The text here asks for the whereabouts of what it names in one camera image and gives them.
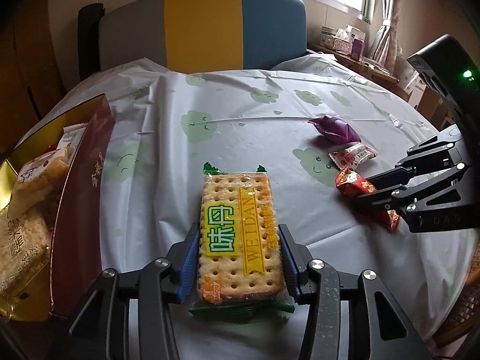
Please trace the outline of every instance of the purple candy wrapper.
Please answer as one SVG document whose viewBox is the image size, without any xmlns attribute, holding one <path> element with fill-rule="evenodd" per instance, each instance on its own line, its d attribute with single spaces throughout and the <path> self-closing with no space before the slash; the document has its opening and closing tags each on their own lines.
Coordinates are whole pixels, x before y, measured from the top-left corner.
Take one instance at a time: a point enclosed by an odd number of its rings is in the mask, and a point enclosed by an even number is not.
<svg viewBox="0 0 480 360">
<path fill-rule="evenodd" d="M 337 145 L 362 141 L 355 130 L 339 117 L 325 115 L 308 122 L 313 124 L 320 134 Z"/>
</svg>

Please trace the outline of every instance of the cracker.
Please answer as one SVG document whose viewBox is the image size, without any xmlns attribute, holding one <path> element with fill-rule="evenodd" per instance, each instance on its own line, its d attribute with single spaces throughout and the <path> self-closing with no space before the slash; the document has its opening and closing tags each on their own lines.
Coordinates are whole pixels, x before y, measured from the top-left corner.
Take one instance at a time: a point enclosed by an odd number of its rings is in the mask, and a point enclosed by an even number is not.
<svg viewBox="0 0 480 360">
<path fill-rule="evenodd" d="M 204 216 L 206 207 L 211 203 L 231 204 L 237 208 L 236 213 L 239 214 L 241 211 L 240 190 L 247 191 L 247 188 L 252 187 L 256 200 L 258 235 L 261 242 L 259 249 L 262 250 L 264 271 L 245 274 L 243 254 L 245 245 L 242 233 L 238 237 L 236 255 L 219 255 L 218 257 L 207 255 Z M 228 301 L 272 299 L 285 288 L 272 203 L 272 190 L 266 173 L 205 176 L 198 270 L 198 291 L 201 298 L 215 304 Z"/>
<path fill-rule="evenodd" d="M 16 296 L 50 260 L 51 235 L 36 207 L 9 220 L 0 211 L 0 295 Z"/>
<path fill-rule="evenodd" d="M 13 185 L 9 218 L 18 218 L 54 189 L 63 187 L 69 166 L 67 148 L 41 155 L 26 163 Z"/>
</svg>

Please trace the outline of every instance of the wicker basket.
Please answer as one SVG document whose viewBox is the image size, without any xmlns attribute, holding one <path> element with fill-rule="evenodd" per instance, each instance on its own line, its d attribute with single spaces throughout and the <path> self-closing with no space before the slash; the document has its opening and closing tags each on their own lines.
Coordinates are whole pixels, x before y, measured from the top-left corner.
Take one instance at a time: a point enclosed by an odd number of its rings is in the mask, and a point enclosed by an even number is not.
<svg viewBox="0 0 480 360">
<path fill-rule="evenodd" d="M 470 273 L 460 296 L 447 318 L 433 336 L 443 347 L 467 334 L 480 320 L 480 240 L 470 265 Z"/>
</svg>

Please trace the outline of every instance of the wrapped candy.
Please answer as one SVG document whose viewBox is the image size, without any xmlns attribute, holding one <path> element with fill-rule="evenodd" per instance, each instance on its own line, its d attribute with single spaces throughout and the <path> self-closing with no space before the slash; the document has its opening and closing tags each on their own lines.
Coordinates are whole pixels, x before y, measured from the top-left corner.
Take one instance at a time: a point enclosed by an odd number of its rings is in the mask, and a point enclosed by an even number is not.
<svg viewBox="0 0 480 360">
<path fill-rule="evenodd" d="M 337 175 L 335 179 L 337 189 L 348 197 L 354 198 L 365 193 L 372 193 L 377 190 L 375 186 L 368 180 L 360 176 L 358 173 L 345 166 Z M 395 210 L 388 211 L 373 211 L 374 216 L 387 227 L 391 233 L 397 232 L 400 216 Z"/>
<path fill-rule="evenodd" d="M 313 124 L 320 134 L 338 145 L 362 141 L 355 130 L 339 117 L 325 115 L 308 122 Z"/>
<path fill-rule="evenodd" d="M 377 152 L 365 146 L 363 143 L 357 143 L 344 150 L 336 151 L 328 154 L 328 156 L 335 162 L 338 169 L 343 169 L 345 166 L 350 170 L 355 170 L 360 164 L 377 156 Z"/>
</svg>

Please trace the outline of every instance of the chair backrest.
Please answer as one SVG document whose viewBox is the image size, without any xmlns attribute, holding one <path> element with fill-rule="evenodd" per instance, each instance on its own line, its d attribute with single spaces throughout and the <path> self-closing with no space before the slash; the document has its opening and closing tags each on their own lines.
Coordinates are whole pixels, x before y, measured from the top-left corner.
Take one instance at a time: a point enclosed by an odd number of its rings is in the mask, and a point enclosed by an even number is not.
<svg viewBox="0 0 480 360">
<path fill-rule="evenodd" d="M 174 71 L 270 69 L 306 54 L 301 0 L 138 0 L 99 24 L 100 70 L 147 57 Z"/>
</svg>

